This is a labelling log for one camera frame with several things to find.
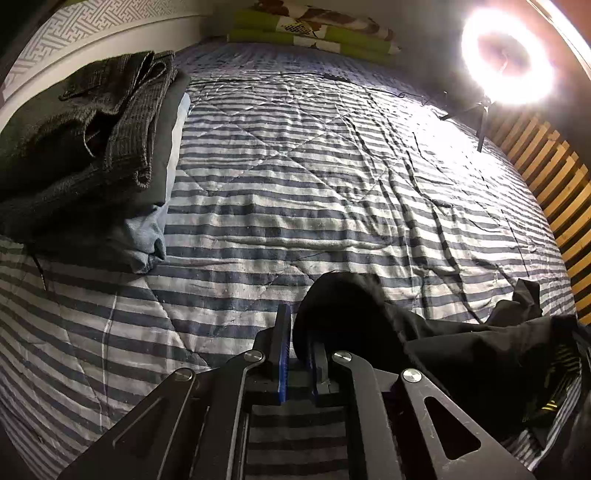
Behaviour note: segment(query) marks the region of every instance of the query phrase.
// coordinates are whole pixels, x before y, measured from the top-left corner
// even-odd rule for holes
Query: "glowing ring lamp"
[[[508,35],[524,48],[529,56],[530,68],[518,76],[504,74],[504,68],[496,69],[480,54],[479,38],[489,34]],[[535,102],[552,87],[553,71],[539,40],[516,18],[498,10],[477,10],[466,22],[462,34],[462,56],[470,75],[480,84],[485,97],[468,110],[450,113],[441,120],[453,118],[459,113],[481,110],[482,120],[476,132],[478,151],[482,151],[488,108],[494,102],[520,105]]]

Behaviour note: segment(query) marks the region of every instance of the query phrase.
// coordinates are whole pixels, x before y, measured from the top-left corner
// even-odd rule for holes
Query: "mattress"
[[[0,420],[40,478],[171,371],[249,349],[328,271],[376,274],[389,301],[428,319],[485,322],[519,278],[539,282],[544,314],[574,313],[519,174],[397,72],[263,44],[205,43],[176,61],[191,111],[167,261],[132,275],[39,258],[45,289],[26,248],[0,239]],[[302,372],[290,382],[305,390]],[[342,412],[296,396],[255,409],[247,475],[347,478]]]

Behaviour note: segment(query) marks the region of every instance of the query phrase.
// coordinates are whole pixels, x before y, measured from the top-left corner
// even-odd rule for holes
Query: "striped fabric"
[[[513,166],[489,142],[477,153],[435,107],[396,97],[416,92],[392,71],[260,44],[207,43],[177,61],[191,112],[168,261],[140,276],[40,258],[45,291],[23,246],[0,239],[0,421],[40,478],[171,371],[248,349],[328,271],[377,274],[391,301],[428,319],[484,322],[518,278],[540,283],[545,314],[574,312]],[[305,391],[302,372],[291,379]],[[342,412],[291,399],[255,410],[247,474],[345,478]]]

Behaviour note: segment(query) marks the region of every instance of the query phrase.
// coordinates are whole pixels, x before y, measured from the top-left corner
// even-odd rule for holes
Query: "tripod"
[[[439,120],[445,121],[445,120],[449,120],[450,118],[455,118],[458,115],[461,115],[462,113],[468,113],[471,112],[473,110],[481,110],[482,111],[482,117],[480,119],[480,127],[478,128],[478,130],[476,130],[476,136],[478,137],[478,148],[477,150],[479,152],[482,151],[482,145],[484,144],[484,136],[485,136],[485,128],[486,128],[486,123],[488,120],[488,108],[493,104],[492,100],[490,98],[488,98],[487,96],[484,96],[482,98],[482,100],[480,100],[478,103],[472,105],[470,108],[466,109],[466,110],[461,110],[459,112],[453,112],[453,113],[448,113],[445,116],[441,116],[439,117]]]

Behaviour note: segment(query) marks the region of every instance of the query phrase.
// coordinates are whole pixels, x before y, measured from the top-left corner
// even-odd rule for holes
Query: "striped bedsheet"
[[[512,165],[489,141],[476,152],[472,132],[420,97],[399,98],[418,93],[391,70],[217,42],[177,61],[191,111],[167,262],[140,276],[40,258],[45,290],[24,247],[0,239],[0,421],[39,478],[171,371],[248,349],[328,271],[377,274],[391,301],[428,319],[485,322],[519,278],[540,283],[545,314],[574,312]],[[319,415],[305,375],[291,382],[283,410],[255,410],[247,475],[347,478],[342,412]],[[534,454],[521,449],[524,462]]]

